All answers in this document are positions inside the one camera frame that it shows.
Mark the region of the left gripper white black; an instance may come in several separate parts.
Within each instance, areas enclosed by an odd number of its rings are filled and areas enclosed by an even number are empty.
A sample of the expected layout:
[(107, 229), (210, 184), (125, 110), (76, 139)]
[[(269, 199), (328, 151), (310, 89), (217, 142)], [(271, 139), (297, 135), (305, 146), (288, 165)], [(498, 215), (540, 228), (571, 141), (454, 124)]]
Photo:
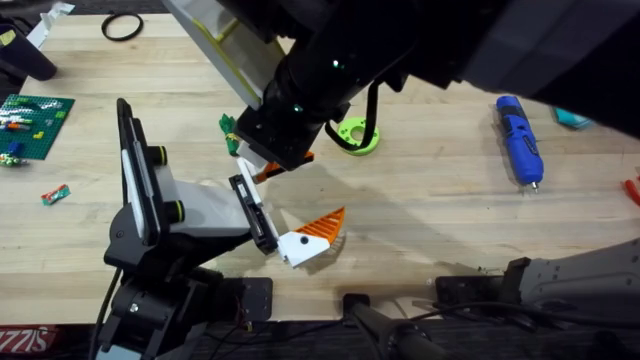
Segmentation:
[(178, 181), (169, 164), (138, 144), (120, 152), (127, 200), (109, 229), (106, 264), (127, 274), (183, 274), (252, 241), (278, 251), (291, 267), (327, 252), (338, 239), (340, 207), (280, 235), (278, 240), (253, 179), (254, 167), (237, 159), (241, 174), (230, 188)]

